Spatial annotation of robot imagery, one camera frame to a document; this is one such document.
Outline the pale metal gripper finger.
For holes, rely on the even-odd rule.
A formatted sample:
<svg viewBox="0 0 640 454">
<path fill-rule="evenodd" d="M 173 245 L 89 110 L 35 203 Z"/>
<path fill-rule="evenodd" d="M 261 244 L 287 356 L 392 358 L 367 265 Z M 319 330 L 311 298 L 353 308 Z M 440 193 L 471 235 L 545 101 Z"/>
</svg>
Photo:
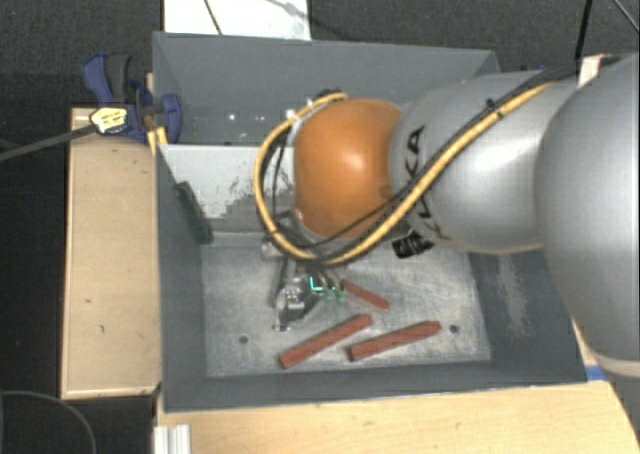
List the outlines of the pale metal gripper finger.
<svg viewBox="0 0 640 454">
<path fill-rule="evenodd" d="M 287 311 L 287 297 L 284 289 L 279 290 L 276 293 L 273 303 L 274 308 L 274 321 L 272 328 L 276 332 L 281 332 L 286 329 L 282 323 L 284 313 Z"/>
<path fill-rule="evenodd" d="M 299 286 L 288 285 L 284 289 L 284 295 L 286 324 L 303 319 L 306 313 L 305 291 Z"/>
</svg>

